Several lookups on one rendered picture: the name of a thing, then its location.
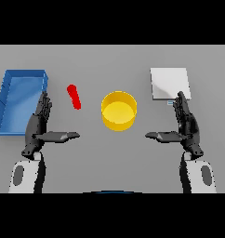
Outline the red beaker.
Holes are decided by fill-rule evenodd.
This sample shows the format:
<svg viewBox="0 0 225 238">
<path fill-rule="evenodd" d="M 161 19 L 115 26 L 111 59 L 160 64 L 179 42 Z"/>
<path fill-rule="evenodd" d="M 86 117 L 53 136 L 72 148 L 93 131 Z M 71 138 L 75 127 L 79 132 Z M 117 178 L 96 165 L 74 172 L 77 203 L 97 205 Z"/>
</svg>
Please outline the red beaker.
<svg viewBox="0 0 225 238">
<path fill-rule="evenodd" d="M 78 92 L 77 92 L 77 87 L 73 84 L 70 84 L 67 86 L 67 92 L 68 92 L 68 95 L 72 101 L 73 107 L 76 110 L 80 110 L 81 109 L 81 100 L 80 100 Z"/>
</svg>

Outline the yellow bowl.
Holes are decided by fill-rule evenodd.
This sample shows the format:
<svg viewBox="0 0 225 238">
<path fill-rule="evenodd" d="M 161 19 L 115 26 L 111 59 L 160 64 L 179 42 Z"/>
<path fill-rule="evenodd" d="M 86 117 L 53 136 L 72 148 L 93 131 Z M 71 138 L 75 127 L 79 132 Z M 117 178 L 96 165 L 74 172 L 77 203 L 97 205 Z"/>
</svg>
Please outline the yellow bowl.
<svg viewBox="0 0 225 238">
<path fill-rule="evenodd" d="M 112 131 L 128 130 L 137 116 L 137 102 L 125 91 L 113 91 L 101 102 L 101 120 Z"/>
</svg>

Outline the pale square measuring scale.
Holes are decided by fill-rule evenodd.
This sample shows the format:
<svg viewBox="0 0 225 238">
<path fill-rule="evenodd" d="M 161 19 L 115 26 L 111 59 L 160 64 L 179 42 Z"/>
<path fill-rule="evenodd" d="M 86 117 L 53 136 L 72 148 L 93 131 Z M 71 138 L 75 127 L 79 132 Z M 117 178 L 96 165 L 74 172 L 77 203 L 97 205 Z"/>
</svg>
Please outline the pale square measuring scale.
<svg viewBox="0 0 225 238">
<path fill-rule="evenodd" d="M 150 73 L 153 100 L 174 100 L 180 91 L 192 98 L 186 68 L 150 68 Z"/>
</svg>

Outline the blue tray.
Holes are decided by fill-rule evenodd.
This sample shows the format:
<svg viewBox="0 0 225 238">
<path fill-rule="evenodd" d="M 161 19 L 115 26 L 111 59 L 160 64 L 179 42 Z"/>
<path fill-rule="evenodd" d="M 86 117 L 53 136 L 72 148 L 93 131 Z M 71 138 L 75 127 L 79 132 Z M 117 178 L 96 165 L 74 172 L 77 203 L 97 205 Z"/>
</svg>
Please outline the blue tray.
<svg viewBox="0 0 225 238">
<path fill-rule="evenodd" d="M 0 88 L 0 136 L 24 136 L 43 91 L 45 70 L 5 70 Z"/>
</svg>

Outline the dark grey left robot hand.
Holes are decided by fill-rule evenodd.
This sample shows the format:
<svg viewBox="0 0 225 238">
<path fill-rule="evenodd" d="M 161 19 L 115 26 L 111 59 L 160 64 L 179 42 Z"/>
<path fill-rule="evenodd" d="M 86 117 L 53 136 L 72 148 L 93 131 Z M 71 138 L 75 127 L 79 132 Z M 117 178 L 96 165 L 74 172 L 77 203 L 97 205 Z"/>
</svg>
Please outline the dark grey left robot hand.
<svg viewBox="0 0 225 238">
<path fill-rule="evenodd" d="M 45 91 L 42 92 L 35 112 L 31 115 L 25 130 L 25 147 L 21 155 L 29 160 L 36 152 L 40 152 L 46 142 L 65 143 L 70 139 L 78 139 L 77 132 L 46 131 L 52 102 Z"/>
</svg>

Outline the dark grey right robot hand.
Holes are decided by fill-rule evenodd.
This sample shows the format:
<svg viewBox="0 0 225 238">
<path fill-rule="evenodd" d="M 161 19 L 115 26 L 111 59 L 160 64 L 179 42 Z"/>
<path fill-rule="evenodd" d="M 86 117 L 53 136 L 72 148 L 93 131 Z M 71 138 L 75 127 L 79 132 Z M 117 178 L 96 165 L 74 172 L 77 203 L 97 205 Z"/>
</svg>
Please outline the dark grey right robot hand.
<svg viewBox="0 0 225 238">
<path fill-rule="evenodd" d="M 160 143 L 177 142 L 185 152 L 191 154 L 193 160 L 202 157 L 204 152 L 200 146 L 200 129 L 182 91 L 175 98 L 173 108 L 179 129 L 170 132 L 148 132 L 145 137 L 155 139 Z"/>
</svg>

